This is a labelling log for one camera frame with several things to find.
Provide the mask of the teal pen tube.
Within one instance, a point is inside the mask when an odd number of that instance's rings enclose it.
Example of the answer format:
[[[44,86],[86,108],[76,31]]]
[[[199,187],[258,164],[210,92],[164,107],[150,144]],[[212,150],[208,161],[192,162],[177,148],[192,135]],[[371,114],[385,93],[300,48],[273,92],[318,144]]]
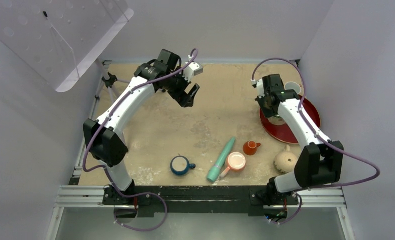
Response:
[[[209,170],[206,176],[206,179],[209,182],[214,183],[220,176],[222,167],[225,164],[228,155],[231,153],[235,142],[236,142],[236,137],[233,136],[221,151],[218,159],[216,160],[215,164],[212,166],[212,168]]]

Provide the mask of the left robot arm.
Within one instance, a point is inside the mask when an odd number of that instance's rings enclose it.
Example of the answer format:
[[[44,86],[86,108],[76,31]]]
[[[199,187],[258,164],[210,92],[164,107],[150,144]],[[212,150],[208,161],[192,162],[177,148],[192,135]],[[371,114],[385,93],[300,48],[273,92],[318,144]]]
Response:
[[[162,49],[158,58],[140,65],[120,97],[96,120],[87,119],[83,124],[86,144],[85,156],[92,156],[100,162],[115,191],[115,198],[123,205],[130,204],[135,197],[134,180],[128,173],[124,158],[128,153],[124,129],[141,108],[159,90],[166,91],[182,108],[194,106],[200,89],[195,84],[187,88],[192,78],[203,73],[203,67],[196,62],[199,54],[194,48],[183,63],[179,55]]]

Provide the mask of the red round tray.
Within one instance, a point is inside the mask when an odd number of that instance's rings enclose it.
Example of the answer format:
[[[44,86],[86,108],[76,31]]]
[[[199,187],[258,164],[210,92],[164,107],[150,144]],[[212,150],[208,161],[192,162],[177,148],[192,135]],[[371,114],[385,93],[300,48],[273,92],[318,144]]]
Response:
[[[310,118],[314,121],[318,128],[321,127],[321,116],[317,108],[313,105],[311,101],[305,99],[303,102],[303,107],[306,112],[310,116]],[[269,118],[266,118],[263,114],[263,111],[259,109],[259,117],[261,124],[265,131],[272,136],[274,139],[290,145],[298,145],[298,140],[295,135],[291,131],[290,127],[287,124],[276,126],[269,122]]]

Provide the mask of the pink white mug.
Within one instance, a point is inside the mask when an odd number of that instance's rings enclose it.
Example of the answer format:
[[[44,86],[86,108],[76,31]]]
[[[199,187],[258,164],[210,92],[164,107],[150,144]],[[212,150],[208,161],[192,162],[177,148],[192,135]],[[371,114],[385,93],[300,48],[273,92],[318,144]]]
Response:
[[[228,155],[224,164],[225,169],[219,175],[220,179],[223,179],[229,172],[239,172],[243,170],[247,165],[246,157],[240,152],[232,152]]]

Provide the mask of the tripod stand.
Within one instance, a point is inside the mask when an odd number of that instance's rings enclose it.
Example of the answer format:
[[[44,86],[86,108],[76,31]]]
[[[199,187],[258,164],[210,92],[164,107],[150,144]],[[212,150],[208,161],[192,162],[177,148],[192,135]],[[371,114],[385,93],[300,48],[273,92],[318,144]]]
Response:
[[[109,65],[107,64],[109,61],[101,61],[99,58],[95,60],[95,64],[99,67],[101,72],[100,82],[97,88],[97,91],[94,95],[94,98],[98,101],[101,99],[101,93],[104,88],[107,89],[109,93],[109,97],[112,103],[115,103],[116,100],[121,96],[121,93],[116,89],[115,83],[120,82],[124,84],[130,84],[130,80],[118,78],[115,74],[111,74],[109,72]]]

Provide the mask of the large white cat mug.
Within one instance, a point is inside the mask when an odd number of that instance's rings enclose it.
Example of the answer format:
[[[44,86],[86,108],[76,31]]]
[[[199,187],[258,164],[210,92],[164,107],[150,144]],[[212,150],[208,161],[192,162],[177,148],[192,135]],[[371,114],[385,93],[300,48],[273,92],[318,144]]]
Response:
[[[286,124],[286,121],[282,117],[280,117],[279,115],[275,115],[273,117],[270,117],[268,119],[268,121],[274,126],[283,126],[283,125]]]

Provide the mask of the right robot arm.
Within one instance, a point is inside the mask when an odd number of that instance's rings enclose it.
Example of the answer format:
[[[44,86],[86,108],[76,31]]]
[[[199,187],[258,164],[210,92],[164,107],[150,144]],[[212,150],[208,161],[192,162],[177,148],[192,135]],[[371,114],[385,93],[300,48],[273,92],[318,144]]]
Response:
[[[267,199],[277,204],[286,193],[337,183],[341,178],[344,147],[318,128],[303,106],[304,98],[292,89],[286,90],[279,74],[252,80],[252,86],[257,89],[255,100],[264,116],[282,118],[301,147],[294,170],[270,180]]]

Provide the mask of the blue mug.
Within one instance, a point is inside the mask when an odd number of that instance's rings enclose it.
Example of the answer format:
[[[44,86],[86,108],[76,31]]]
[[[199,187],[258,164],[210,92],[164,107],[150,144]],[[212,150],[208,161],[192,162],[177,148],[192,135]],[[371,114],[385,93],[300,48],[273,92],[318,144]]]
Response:
[[[190,161],[182,155],[174,157],[170,162],[170,170],[176,176],[184,176],[195,168],[196,164],[190,163]]]

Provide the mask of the cream teapot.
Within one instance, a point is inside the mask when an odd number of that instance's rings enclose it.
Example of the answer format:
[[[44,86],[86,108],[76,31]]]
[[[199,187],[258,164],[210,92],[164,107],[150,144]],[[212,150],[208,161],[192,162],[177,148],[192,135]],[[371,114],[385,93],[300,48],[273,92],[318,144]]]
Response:
[[[284,150],[275,156],[273,164],[281,174],[288,174],[294,171],[298,160],[299,157],[291,151],[291,146],[286,145]]]

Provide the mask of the small orange cup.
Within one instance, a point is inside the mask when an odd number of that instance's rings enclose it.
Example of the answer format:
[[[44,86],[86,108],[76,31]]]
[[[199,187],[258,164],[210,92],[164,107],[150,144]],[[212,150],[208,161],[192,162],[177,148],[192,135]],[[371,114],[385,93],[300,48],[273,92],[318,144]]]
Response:
[[[253,156],[257,153],[260,146],[261,143],[250,140],[243,145],[242,150],[246,155]]]

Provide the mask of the clear acrylic panel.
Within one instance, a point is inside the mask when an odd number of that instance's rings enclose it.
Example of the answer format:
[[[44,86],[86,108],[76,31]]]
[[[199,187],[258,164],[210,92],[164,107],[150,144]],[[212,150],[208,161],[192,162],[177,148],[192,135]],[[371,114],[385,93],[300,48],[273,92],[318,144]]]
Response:
[[[64,93],[134,14],[125,0],[0,0],[0,41]]]

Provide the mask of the pink brown mug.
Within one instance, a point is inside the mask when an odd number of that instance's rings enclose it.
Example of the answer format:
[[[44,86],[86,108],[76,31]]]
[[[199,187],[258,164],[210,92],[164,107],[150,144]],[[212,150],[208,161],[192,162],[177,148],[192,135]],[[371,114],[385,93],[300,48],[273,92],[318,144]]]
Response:
[[[300,95],[300,94],[302,93],[303,86],[302,86],[301,84],[297,83],[297,82],[290,81],[290,82],[287,82],[287,83],[284,85],[284,89],[285,89],[285,90],[293,90],[293,91],[295,91],[298,95]]]

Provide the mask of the aluminium frame rail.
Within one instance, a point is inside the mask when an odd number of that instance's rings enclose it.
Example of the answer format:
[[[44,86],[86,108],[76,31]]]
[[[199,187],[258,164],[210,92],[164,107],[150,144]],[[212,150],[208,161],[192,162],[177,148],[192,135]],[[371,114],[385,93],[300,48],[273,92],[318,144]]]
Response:
[[[126,167],[138,186],[206,186],[206,175],[226,143],[236,137],[235,151],[248,141],[262,144],[242,172],[232,172],[210,186],[265,185],[276,176],[274,157],[284,144],[263,129],[249,83],[253,64],[207,64],[194,79],[201,86],[192,108],[181,108],[158,93],[133,116],[124,134]],[[176,156],[196,164],[186,175],[172,173]],[[276,226],[263,216],[221,213],[169,213],[150,232],[116,224],[113,206],[103,205],[105,173],[76,170],[78,185],[63,186],[49,228],[57,240],[353,240],[340,188],[303,191],[300,213],[289,208],[290,222]]]

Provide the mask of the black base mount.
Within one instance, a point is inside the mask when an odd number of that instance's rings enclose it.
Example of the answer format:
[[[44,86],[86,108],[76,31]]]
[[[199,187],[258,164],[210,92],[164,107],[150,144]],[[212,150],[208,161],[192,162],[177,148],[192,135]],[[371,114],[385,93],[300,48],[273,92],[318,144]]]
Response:
[[[269,196],[265,185],[238,186],[135,186],[137,196],[127,198],[113,186],[104,188],[102,203],[117,209],[132,207],[138,217],[150,218],[156,213],[177,214],[246,214],[260,217],[278,207],[296,207],[299,201],[291,194]]]

